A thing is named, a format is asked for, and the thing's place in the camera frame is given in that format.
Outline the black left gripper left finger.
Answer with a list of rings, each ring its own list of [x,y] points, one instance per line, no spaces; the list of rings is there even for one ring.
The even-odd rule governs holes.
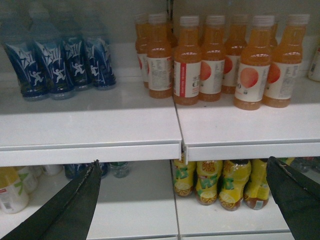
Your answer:
[[[90,163],[3,240],[85,240],[100,192],[102,169]]]

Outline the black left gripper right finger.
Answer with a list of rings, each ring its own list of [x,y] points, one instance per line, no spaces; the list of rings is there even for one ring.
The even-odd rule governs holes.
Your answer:
[[[320,238],[320,184],[278,158],[267,160],[266,179],[294,239]]]

